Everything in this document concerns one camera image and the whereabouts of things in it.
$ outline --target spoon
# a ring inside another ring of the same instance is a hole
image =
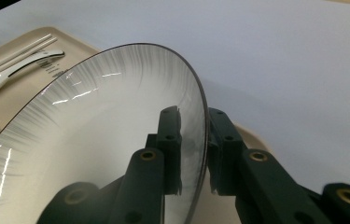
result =
[[[18,72],[25,66],[47,58],[58,58],[63,56],[64,56],[64,52],[62,50],[53,49],[53,50],[41,51],[23,59],[22,61],[0,72],[0,88],[4,86],[4,84],[6,84],[6,82],[12,77],[12,75],[14,75],[16,72]]]

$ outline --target white table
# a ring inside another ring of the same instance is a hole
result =
[[[209,106],[264,139],[298,183],[317,192],[350,184],[350,5],[22,0],[0,10],[0,46],[42,26],[98,49],[149,42],[177,51]]]

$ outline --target white plate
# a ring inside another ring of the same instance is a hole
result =
[[[184,222],[205,170],[202,86],[177,53],[132,44],[62,74],[0,133],[0,223],[36,223],[63,187],[86,181],[101,188],[124,175],[171,105],[181,114],[183,192],[166,196],[165,222]]]

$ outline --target plate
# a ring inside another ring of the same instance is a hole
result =
[[[0,223],[36,223],[63,187],[83,181],[102,188],[124,175],[172,105],[181,114],[183,188],[165,197],[165,222],[189,220],[205,171],[202,85],[173,50],[130,44],[63,73],[0,132]]]

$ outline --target beige tray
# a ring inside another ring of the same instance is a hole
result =
[[[36,64],[20,70],[0,90],[0,132],[58,74],[99,52],[98,49],[84,44],[54,27],[42,27],[21,35],[1,46],[0,59],[48,34],[52,34],[58,40],[45,49],[61,49],[64,51],[65,56],[50,64]]]

